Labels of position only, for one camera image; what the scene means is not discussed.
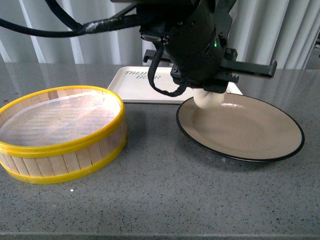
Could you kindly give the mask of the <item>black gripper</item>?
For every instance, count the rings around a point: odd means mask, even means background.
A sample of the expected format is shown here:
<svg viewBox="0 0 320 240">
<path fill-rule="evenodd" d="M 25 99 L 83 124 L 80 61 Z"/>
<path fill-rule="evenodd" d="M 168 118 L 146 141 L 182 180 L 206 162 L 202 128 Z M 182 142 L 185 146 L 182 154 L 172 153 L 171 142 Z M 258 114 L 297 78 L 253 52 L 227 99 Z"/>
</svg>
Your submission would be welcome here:
<svg viewBox="0 0 320 240">
<path fill-rule="evenodd" d="M 196 0 L 193 5 L 178 5 L 175 0 L 148 0 L 136 6 L 138 14 L 150 14 L 154 20 L 140 27 L 141 38 L 152 42 L 156 50 L 147 49 L 142 61 L 151 61 L 147 78 L 154 83 L 160 61 L 173 62 L 171 76 L 178 85 L 176 93 L 198 88 L 224 93 L 229 82 L 238 83 L 238 75 L 273 78 L 277 61 L 270 65 L 223 60 L 232 24 L 229 12 L 234 0 Z"/>
</svg>

